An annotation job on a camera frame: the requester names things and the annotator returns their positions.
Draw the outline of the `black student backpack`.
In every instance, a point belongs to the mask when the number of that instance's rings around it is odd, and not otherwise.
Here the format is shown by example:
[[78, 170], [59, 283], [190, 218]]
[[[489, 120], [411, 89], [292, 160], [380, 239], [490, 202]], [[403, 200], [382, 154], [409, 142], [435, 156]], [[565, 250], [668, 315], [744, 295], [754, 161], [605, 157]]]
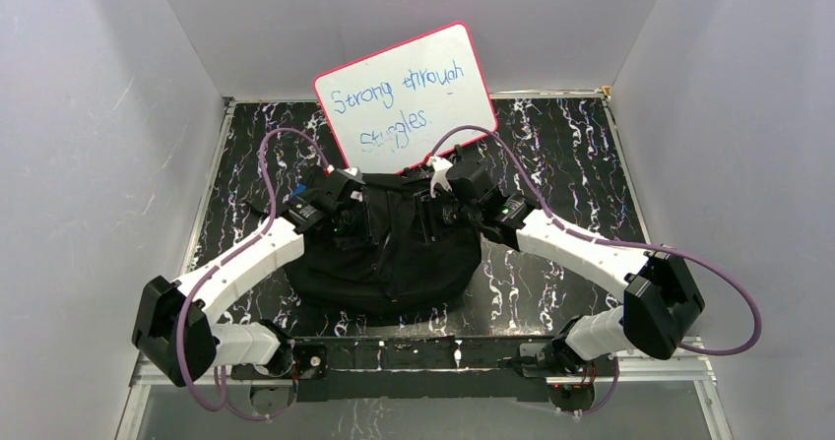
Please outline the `black student backpack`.
[[[319, 184], [325, 169], [309, 167], [299, 184]], [[289, 284], [310, 304], [372, 316], [427, 311], [461, 294], [482, 262], [479, 232], [424, 238], [417, 195], [429, 194], [430, 174], [363, 175], [362, 198], [379, 221], [377, 245], [337, 245], [323, 230], [305, 234], [306, 253], [285, 265]]]

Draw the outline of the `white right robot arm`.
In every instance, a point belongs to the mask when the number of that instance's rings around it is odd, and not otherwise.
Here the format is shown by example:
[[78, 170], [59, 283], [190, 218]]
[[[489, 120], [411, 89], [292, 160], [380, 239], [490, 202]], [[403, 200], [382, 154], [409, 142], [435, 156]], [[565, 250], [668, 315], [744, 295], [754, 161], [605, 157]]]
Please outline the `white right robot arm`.
[[521, 364], [542, 371], [581, 374], [593, 360], [638, 349], [671, 358], [704, 310], [704, 299], [684, 260], [671, 252], [610, 242], [549, 216], [522, 194], [506, 196], [475, 160], [452, 163], [429, 157], [429, 192], [446, 205], [443, 222], [463, 223], [487, 240], [548, 259], [605, 289], [614, 309], [572, 318], [559, 334]]

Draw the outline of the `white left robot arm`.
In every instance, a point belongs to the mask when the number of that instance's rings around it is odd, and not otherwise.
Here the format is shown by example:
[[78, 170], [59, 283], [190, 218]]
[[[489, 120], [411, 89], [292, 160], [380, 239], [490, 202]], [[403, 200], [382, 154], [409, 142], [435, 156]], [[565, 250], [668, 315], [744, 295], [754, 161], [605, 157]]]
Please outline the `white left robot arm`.
[[142, 292], [133, 345], [177, 387], [222, 366], [258, 366], [271, 377], [293, 371], [294, 341], [270, 322], [223, 324], [230, 305], [306, 253], [305, 234], [335, 234], [342, 211], [362, 203], [362, 173], [332, 168], [285, 202], [273, 201], [265, 222], [204, 266]]

